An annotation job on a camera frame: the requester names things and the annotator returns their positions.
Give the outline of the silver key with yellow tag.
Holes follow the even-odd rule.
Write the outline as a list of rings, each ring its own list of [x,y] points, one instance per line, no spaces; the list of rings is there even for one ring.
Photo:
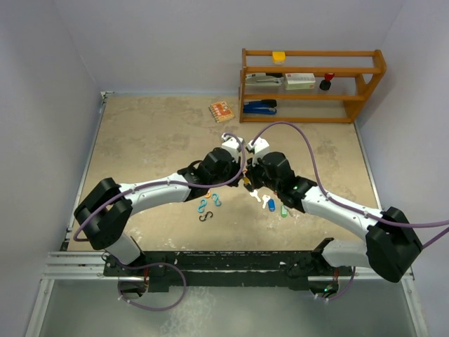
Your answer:
[[[251,181],[248,177],[243,178],[243,186],[247,189],[247,191],[252,192],[254,190]]]

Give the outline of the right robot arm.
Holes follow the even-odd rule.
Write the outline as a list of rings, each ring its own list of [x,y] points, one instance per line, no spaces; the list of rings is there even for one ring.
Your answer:
[[[249,159],[245,176],[254,188],[274,192],[287,208],[328,220],[361,240],[354,244],[334,239],[326,244],[311,262],[320,275],[342,266],[369,267],[397,283],[423,250],[414,229],[401,225],[408,221],[402,211],[373,209],[324,193],[317,182],[296,175],[280,152]]]

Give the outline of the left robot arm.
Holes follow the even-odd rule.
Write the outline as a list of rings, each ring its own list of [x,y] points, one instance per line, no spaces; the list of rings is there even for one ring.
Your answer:
[[[164,204],[200,199],[215,187],[237,186],[244,160],[240,153],[239,145],[235,148],[222,145],[170,176],[145,183],[101,180],[74,212],[79,224],[74,241],[88,242],[93,249],[106,251],[128,275],[139,274],[145,265],[144,254],[124,232],[128,220]]]

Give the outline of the silver key with black tag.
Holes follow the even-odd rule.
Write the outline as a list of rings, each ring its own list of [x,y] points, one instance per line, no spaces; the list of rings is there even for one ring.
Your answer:
[[[259,195],[258,195],[258,191],[257,190],[253,190],[252,192],[249,193],[249,195],[251,197],[254,197],[258,202],[261,202],[262,200],[260,199]]]

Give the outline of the silver key with dark-blue tag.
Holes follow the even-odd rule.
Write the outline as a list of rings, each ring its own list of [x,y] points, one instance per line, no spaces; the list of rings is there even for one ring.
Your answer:
[[[275,202],[269,195],[264,194],[262,196],[262,208],[268,209],[270,212],[276,210]]]

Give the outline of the light-blue S carabiner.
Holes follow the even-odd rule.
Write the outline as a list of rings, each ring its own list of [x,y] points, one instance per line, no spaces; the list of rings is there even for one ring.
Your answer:
[[[217,193],[212,193],[210,198],[213,200],[213,203],[214,203],[215,206],[221,206],[222,205],[222,202],[221,202],[221,200],[219,198],[219,195]]]

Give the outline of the silver key with green tag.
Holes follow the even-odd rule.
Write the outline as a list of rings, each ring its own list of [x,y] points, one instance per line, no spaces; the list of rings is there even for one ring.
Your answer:
[[[281,205],[281,217],[287,218],[288,216],[293,217],[293,214],[292,214],[291,210],[285,204],[282,204]]]

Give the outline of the teal S carabiner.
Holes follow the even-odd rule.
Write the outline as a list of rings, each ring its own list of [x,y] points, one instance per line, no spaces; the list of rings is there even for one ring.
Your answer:
[[[205,211],[206,205],[207,205],[207,200],[206,200],[205,198],[203,198],[203,199],[200,201],[200,204],[199,204],[199,206],[198,206],[198,208],[197,208],[197,211],[198,211],[199,213],[203,213],[203,212]]]

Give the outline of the black S carabiner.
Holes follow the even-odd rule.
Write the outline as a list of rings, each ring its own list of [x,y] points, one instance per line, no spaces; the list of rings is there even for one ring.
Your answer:
[[[212,218],[213,217],[213,212],[212,211],[207,211],[207,212],[205,212],[205,213],[202,213],[200,216],[199,216],[199,220],[201,221],[201,222],[204,222],[204,221],[206,221],[206,220],[208,220],[209,218]]]

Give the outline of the orange spiral notebook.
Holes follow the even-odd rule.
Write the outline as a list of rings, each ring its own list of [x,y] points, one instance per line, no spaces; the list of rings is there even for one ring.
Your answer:
[[[208,107],[216,123],[222,123],[235,117],[231,107],[225,101],[219,101]]]

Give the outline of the blue black stapler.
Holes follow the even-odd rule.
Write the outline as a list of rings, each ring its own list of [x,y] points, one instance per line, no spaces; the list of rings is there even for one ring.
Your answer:
[[[255,100],[245,102],[243,104],[244,114],[264,114],[275,115],[277,113],[277,101],[276,100]]]

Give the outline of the wooden shelf rack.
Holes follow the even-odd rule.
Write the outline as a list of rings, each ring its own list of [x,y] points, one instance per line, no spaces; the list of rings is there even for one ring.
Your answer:
[[[351,124],[366,106],[387,71],[381,50],[374,51],[271,51],[241,52],[239,120],[269,122]],[[279,106],[266,113],[251,112],[255,101],[301,100],[321,107],[336,103],[334,113],[290,114]]]

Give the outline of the white stapler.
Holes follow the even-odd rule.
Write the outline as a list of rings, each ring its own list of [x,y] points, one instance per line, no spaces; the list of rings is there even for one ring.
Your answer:
[[[258,72],[246,75],[247,86],[280,86],[283,82],[282,73]]]

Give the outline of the white red box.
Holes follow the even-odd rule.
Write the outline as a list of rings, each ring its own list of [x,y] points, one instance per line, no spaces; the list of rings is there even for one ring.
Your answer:
[[[286,73],[284,84],[286,90],[309,90],[315,87],[316,79],[313,73]]]

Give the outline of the red black stamp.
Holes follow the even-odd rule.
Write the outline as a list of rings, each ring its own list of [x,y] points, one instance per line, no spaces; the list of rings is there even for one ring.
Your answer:
[[[334,73],[325,73],[321,83],[319,84],[319,88],[322,91],[329,91],[331,87],[331,81],[333,80],[335,74]]]

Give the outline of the yellow box on shelf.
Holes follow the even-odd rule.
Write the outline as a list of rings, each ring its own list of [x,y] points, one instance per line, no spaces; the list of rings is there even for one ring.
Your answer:
[[[282,65],[286,61],[286,53],[284,51],[273,51],[272,62],[275,65]]]

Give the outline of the black base frame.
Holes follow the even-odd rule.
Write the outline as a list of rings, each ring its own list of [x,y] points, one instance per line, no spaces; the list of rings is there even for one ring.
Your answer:
[[[352,274],[349,266],[332,267],[321,255],[330,239],[311,251],[143,251],[128,266],[108,253],[104,275],[124,282],[139,278],[137,288],[167,292],[173,286],[283,287],[323,291]]]

